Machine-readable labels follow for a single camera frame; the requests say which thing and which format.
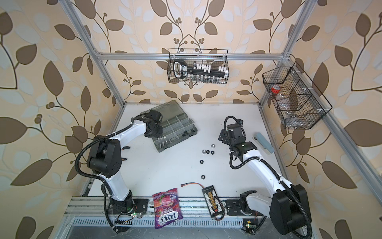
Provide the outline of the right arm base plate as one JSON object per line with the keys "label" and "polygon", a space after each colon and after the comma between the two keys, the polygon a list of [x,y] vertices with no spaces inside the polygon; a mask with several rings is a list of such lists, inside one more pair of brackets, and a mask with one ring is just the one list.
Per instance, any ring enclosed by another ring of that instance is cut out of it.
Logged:
{"label": "right arm base plate", "polygon": [[229,216],[244,216],[239,199],[227,199],[224,202],[226,213]]}

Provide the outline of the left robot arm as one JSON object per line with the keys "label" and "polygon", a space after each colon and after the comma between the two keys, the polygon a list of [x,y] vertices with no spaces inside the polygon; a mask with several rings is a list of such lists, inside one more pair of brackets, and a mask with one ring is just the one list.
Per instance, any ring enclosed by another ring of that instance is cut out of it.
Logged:
{"label": "left robot arm", "polygon": [[[163,133],[163,127],[160,125],[162,118],[162,114],[156,110],[137,115],[123,129],[107,136],[96,136],[76,157],[76,172],[83,177],[101,181],[109,194],[112,208],[119,213],[128,213],[134,208],[131,190],[119,172],[122,166],[122,150],[140,135],[159,138]],[[93,174],[83,172],[79,166],[80,159],[87,150],[90,150],[87,167]]]}

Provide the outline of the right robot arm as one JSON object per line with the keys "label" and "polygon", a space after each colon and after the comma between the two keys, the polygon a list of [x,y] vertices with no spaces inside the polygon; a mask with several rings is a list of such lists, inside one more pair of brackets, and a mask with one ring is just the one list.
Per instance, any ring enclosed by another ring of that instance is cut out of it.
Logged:
{"label": "right robot arm", "polygon": [[243,211],[258,211],[271,219],[281,235],[294,234],[300,239],[313,236],[309,200],[305,188],[294,185],[280,175],[262,156],[251,141],[246,140],[243,121],[223,124],[219,141],[229,147],[229,166],[239,170],[249,166],[269,192],[264,196],[252,190],[241,194]]}

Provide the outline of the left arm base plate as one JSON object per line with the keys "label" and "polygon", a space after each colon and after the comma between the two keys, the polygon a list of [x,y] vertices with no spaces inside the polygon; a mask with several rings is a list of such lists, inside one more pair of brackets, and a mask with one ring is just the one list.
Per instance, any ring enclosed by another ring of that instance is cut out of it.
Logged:
{"label": "left arm base plate", "polygon": [[109,202],[108,209],[114,215],[131,215],[133,213],[144,214],[148,209],[148,203],[148,199],[140,198],[126,198],[124,201],[116,201],[114,199],[111,199]]}

